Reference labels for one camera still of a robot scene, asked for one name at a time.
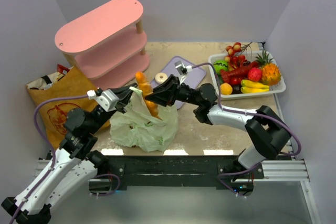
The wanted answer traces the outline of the plain white donut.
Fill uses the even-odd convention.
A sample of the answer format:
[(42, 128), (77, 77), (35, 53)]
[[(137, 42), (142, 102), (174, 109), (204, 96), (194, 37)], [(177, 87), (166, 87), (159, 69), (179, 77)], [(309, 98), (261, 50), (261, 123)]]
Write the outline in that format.
[(166, 80), (168, 79), (167, 74), (163, 73), (163, 72), (159, 72), (155, 75), (155, 82), (157, 84), (163, 84)]

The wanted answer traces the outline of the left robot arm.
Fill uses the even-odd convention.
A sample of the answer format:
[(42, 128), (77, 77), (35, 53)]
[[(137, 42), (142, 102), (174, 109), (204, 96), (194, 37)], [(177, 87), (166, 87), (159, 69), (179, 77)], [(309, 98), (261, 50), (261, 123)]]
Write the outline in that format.
[(109, 160), (92, 148), (94, 134), (116, 113), (125, 113), (136, 83), (105, 91), (89, 90), (84, 96), (95, 100), (92, 111), (75, 108), (68, 112), (64, 128), (67, 133), (52, 159), (34, 181), (16, 197), (1, 204), (11, 215), (11, 223), (49, 223), (51, 214), (82, 184), (109, 169)]

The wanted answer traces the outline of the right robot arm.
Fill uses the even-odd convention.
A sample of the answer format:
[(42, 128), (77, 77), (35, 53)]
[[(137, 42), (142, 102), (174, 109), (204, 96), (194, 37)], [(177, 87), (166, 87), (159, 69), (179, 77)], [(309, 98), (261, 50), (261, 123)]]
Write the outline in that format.
[(176, 101), (193, 104), (196, 106), (193, 113), (200, 123), (247, 132), (252, 145), (224, 168), (228, 173), (242, 173), (265, 159), (275, 159), (291, 138), (283, 121), (270, 107), (263, 105), (258, 110), (242, 110), (222, 106), (210, 83), (193, 89), (171, 75), (145, 99), (161, 106), (172, 106)]

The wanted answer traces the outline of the red Chuba chips bag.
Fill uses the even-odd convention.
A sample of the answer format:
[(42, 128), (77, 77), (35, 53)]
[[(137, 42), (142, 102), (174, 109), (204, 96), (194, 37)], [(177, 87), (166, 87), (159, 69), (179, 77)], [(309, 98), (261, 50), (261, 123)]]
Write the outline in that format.
[(67, 68), (67, 67), (65, 67), (65, 66), (63, 66), (63, 65), (61, 65), (61, 64), (58, 64), (58, 65), (57, 65), (57, 72), (58, 72), (59, 74), (66, 75), (69, 71), (70, 71), (69, 68)]

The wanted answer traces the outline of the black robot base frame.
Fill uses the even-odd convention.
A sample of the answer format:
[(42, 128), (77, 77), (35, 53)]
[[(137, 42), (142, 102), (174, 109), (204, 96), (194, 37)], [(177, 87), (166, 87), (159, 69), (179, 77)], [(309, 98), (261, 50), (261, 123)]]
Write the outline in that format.
[(217, 156), (108, 156), (89, 181), (89, 191), (104, 195), (129, 187), (215, 187), (232, 188), (244, 196), (251, 194), (254, 182), (264, 178), (261, 164), (246, 171), (236, 155)]

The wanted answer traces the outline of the light green plastic bag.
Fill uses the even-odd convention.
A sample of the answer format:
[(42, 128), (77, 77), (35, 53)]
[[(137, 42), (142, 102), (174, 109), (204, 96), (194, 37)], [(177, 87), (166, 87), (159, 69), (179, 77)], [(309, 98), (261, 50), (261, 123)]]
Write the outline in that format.
[(110, 119), (112, 140), (119, 146), (137, 146), (145, 152), (164, 152), (178, 131), (178, 113), (175, 105), (158, 106), (159, 118), (147, 109), (142, 92), (130, 89), (133, 94), (126, 113), (116, 112)]

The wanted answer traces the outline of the toy baguette bread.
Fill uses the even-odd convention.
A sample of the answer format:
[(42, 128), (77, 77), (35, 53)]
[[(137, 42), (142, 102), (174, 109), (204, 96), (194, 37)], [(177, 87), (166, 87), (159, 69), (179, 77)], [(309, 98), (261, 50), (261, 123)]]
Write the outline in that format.
[(142, 91), (142, 98), (146, 104), (146, 107), (149, 111), (149, 113), (157, 118), (157, 119), (161, 119), (159, 117), (159, 111), (158, 111), (158, 105), (154, 102), (148, 101), (145, 97), (149, 94), (153, 93), (153, 88), (150, 85), (150, 83), (148, 82), (146, 75), (143, 72), (137, 72), (135, 74), (135, 79), (137, 81), (138, 84), (138, 88)]

